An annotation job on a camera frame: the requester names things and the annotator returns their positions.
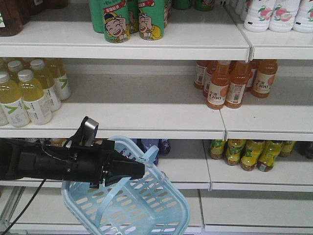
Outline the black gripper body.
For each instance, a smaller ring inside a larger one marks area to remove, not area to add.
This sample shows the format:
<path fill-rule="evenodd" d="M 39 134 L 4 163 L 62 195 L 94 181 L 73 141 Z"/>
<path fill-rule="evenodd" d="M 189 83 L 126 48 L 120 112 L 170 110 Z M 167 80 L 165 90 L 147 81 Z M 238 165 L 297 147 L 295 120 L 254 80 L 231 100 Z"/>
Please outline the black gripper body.
<path fill-rule="evenodd" d="M 93 146 L 72 146 L 62 180 L 89 183 L 90 188 L 99 188 L 109 172 L 110 154 L 114 152 L 114 141 L 103 140 Z"/>

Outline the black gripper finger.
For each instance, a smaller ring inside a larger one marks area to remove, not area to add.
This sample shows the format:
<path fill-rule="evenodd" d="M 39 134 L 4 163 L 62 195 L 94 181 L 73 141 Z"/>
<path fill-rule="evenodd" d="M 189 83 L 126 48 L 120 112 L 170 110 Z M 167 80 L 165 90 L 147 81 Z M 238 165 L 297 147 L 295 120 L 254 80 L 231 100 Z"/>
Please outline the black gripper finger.
<path fill-rule="evenodd" d="M 110 166 L 107 178 L 142 178 L 145 165 L 129 159 L 118 152 L 110 154 Z"/>
<path fill-rule="evenodd" d="M 108 187 L 113 184 L 118 183 L 122 178 L 127 177 L 126 174 L 113 174 L 113 173 L 107 173 L 104 177 L 104 186 Z"/>

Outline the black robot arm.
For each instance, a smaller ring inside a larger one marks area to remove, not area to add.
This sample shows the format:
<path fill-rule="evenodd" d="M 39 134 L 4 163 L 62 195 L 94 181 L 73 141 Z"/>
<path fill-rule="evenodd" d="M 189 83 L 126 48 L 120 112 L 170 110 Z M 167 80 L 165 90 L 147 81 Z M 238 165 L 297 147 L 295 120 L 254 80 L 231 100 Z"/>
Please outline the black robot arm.
<path fill-rule="evenodd" d="M 89 183 L 98 188 L 120 179 L 141 179 L 145 165 L 114 149 L 113 141 L 92 146 L 51 146 L 19 139 L 0 140 L 0 178 L 49 179 Z"/>

